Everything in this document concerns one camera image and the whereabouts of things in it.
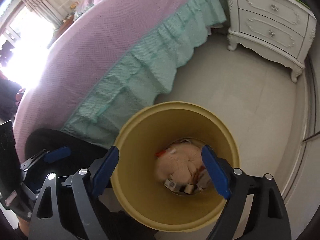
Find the left hand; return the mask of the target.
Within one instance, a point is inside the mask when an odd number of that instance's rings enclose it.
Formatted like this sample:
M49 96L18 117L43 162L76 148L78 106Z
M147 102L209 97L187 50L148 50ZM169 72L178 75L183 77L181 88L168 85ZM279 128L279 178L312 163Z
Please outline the left hand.
M29 236L29 225L30 223L26 220L20 219L19 217L19 223L18 227L20 228L21 232L28 237Z

